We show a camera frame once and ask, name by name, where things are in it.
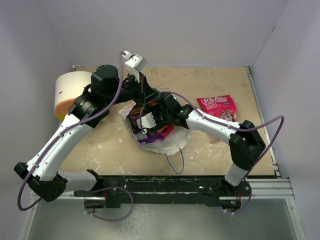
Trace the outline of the checkered paper bag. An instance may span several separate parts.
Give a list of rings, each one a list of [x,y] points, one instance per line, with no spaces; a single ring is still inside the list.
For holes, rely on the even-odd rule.
[[[145,151],[165,155],[172,170],[180,175],[185,168],[183,148],[191,138],[191,130],[175,126],[165,119],[158,119],[162,113],[157,100],[148,104],[132,102],[119,111],[128,133],[138,146]],[[176,153],[179,153],[182,159],[180,171],[176,170],[169,160],[169,156]]]

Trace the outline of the pink chips bag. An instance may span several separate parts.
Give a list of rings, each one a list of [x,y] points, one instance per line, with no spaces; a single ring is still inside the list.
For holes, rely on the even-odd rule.
[[[226,121],[236,121],[237,108],[230,95],[203,97],[196,100],[206,114]]]

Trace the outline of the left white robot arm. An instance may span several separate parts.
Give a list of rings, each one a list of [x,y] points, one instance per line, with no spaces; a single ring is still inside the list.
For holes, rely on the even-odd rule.
[[[60,166],[78,142],[109,114],[112,105],[128,101],[147,105],[159,95],[141,72],[137,76],[130,73],[122,80],[115,66],[99,66],[55,135],[34,158],[27,163],[19,162],[14,171],[46,202],[69,191],[87,191],[91,196],[98,196],[103,191],[103,178],[94,170],[62,172]]]

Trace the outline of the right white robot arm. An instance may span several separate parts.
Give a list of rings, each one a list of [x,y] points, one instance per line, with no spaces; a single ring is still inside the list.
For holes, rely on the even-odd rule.
[[[190,102],[181,105],[170,92],[163,92],[151,108],[157,125],[172,124],[200,131],[223,141],[229,146],[232,164],[224,176],[222,190],[228,196],[240,190],[240,183],[249,174],[266,149],[258,129],[248,120],[238,123],[223,120],[196,108]]]

